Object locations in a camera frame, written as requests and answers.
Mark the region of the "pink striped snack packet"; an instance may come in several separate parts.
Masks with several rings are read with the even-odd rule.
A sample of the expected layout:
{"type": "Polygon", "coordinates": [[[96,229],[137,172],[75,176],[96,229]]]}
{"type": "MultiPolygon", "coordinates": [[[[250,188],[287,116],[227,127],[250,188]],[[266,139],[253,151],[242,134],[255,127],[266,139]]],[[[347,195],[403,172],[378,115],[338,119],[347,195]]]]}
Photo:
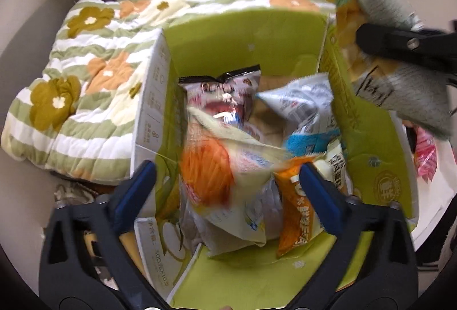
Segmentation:
{"type": "Polygon", "coordinates": [[[414,164],[418,176],[425,182],[433,180],[438,166],[437,149],[433,136],[421,127],[416,127],[417,143],[414,152],[414,164]]]}

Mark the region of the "grey white rice cracker bag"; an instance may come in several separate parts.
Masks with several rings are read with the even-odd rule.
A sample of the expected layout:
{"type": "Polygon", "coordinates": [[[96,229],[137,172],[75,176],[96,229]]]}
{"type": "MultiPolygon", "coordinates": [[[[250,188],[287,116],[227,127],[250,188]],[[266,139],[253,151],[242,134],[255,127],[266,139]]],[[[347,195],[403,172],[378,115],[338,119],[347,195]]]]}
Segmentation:
{"type": "Polygon", "coordinates": [[[337,36],[356,96],[448,140],[456,34],[427,29],[405,0],[335,0],[337,36]]]}

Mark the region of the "white fruit print blanket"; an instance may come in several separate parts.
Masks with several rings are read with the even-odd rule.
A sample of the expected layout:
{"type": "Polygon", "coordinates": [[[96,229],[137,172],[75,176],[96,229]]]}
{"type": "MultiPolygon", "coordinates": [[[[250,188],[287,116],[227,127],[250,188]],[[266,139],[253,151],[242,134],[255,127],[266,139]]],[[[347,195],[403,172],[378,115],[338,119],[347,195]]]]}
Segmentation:
{"type": "Polygon", "coordinates": [[[414,249],[418,250],[431,235],[440,219],[445,214],[450,202],[456,196],[456,161],[451,143],[436,140],[438,154],[437,171],[431,182],[416,178],[416,170],[410,152],[405,129],[400,118],[394,111],[389,111],[390,118],[396,129],[404,159],[407,165],[407,174],[410,178],[412,201],[416,218],[416,226],[411,231],[411,240],[414,249]]]}

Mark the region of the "green striped floral quilt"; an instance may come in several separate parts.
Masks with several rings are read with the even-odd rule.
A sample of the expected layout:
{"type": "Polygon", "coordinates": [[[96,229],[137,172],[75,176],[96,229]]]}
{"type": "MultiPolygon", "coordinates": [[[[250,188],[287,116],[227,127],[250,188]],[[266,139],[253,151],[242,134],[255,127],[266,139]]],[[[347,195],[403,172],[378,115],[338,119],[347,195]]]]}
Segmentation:
{"type": "Polygon", "coordinates": [[[290,7],[334,14],[333,0],[81,0],[42,75],[12,100],[1,148],[72,179],[115,185],[130,174],[139,91],[159,32],[201,16],[290,7]]]}

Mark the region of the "green white cardboard box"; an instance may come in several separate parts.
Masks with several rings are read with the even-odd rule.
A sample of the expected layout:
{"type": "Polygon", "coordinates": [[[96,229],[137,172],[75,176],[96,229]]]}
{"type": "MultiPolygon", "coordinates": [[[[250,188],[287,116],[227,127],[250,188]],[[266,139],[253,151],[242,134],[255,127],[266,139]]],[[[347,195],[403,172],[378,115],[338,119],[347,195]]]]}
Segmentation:
{"type": "MultiPolygon", "coordinates": [[[[160,30],[133,132],[132,166],[144,160],[157,166],[157,184],[142,214],[156,213],[178,179],[185,134],[178,78],[216,76],[251,65],[259,65],[263,75],[287,78],[329,74],[332,111],[356,194],[365,204],[399,203],[410,232],[416,224],[411,221],[416,216],[410,178],[389,112],[354,94],[334,26],[324,15],[309,11],[231,11],[160,30]]],[[[282,258],[276,257],[272,244],[247,247],[219,259],[211,259],[202,249],[184,265],[165,255],[153,273],[156,277],[163,277],[166,270],[176,274],[176,281],[165,291],[176,308],[287,309],[335,240],[319,233],[282,258]]]]}

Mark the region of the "orange white cake packet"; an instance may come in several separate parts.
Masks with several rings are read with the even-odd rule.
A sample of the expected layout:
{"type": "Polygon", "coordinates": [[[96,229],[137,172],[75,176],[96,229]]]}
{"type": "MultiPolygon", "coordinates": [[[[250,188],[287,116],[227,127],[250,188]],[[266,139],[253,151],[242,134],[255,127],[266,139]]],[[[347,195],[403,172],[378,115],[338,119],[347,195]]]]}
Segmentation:
{"type": "Polygon", "coordinates": [[[278,258],[309,243],[323,231],[318,215],[299,181],[300,167],[308,162],[317,168],[325,180],[333,182],[342,194],[350,195],[353,191],[342,145],[337,138],[328,143],[325,152],[288,160],[281,170],[274,173],[283,206],[283,224],[276,250],[278,258]]]}

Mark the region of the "dark chocolate snack bag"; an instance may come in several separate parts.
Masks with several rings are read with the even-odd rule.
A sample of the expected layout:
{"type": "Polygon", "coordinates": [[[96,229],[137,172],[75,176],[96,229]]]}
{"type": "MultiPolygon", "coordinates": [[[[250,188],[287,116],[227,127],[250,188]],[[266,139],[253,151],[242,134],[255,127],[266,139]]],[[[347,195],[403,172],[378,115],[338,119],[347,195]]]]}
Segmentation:
{"type": "Polygon", "coordinates": [[[260,66],[253,65],[218,77],[180,77],[178,84],[186,91],[188,107],[195,107],[215,119],[239,127],[249,119],[260,78],[260,66]]]}

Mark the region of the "grey upholstered headboard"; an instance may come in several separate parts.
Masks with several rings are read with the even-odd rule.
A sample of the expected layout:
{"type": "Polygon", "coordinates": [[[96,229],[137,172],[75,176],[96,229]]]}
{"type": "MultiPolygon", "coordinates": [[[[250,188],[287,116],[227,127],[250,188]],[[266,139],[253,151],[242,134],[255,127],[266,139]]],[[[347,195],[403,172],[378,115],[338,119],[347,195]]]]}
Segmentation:
{"type": "Polygon", "coordinates": [[[46,0],[19,28],[1,54],[1,122],[15,95],[39,77],[73,0],[46,0]]]}

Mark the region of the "cream white blue snack bag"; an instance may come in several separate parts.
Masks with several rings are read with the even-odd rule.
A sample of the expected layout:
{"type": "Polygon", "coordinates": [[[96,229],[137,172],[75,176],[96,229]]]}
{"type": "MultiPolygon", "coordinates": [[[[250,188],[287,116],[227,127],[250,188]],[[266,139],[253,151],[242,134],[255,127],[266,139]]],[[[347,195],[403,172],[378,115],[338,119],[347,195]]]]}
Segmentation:
{"type": "Polygon", "coordinates": [[[290,153],[195,107],[180,162],[180,224],[214,257],[279,237],[283,207],[273,174],[290,153]]]}

